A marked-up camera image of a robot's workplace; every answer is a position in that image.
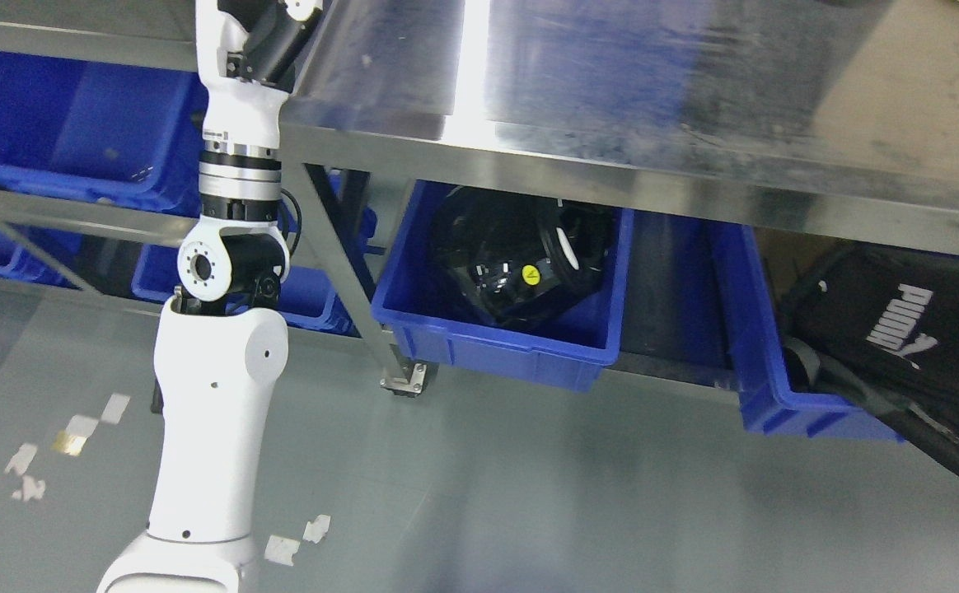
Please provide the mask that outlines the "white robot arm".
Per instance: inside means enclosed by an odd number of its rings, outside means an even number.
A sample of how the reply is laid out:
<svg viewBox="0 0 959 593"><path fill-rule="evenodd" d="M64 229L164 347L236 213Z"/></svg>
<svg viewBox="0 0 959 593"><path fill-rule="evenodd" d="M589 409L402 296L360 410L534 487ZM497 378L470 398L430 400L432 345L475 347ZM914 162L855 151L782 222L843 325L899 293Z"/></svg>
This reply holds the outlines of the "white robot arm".
<svg viewBox="0 0 959 593"><path fill-rule="evenodd" d="M257 470L288 359L277 311L292 247L279 225L279 117L324 1L198 1L194 50L208 92L201 213L175 256L159 316L152 409L163 442L147 526L100 592L255 592Z"/></svg>

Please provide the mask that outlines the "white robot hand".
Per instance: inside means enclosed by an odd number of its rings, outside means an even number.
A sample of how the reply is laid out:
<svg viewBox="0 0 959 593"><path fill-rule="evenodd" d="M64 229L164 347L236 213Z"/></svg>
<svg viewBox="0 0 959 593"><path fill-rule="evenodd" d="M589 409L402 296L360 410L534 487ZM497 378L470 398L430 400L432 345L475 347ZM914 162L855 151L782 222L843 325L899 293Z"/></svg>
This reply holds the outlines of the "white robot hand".
<svg viewBox="0 0 959 593"><path fill-rule="evenodd" d="M202 139L280 149L279 114L296 81L296 60L315 34L324 1L194 3L194 52L208 91Z"/></svg>

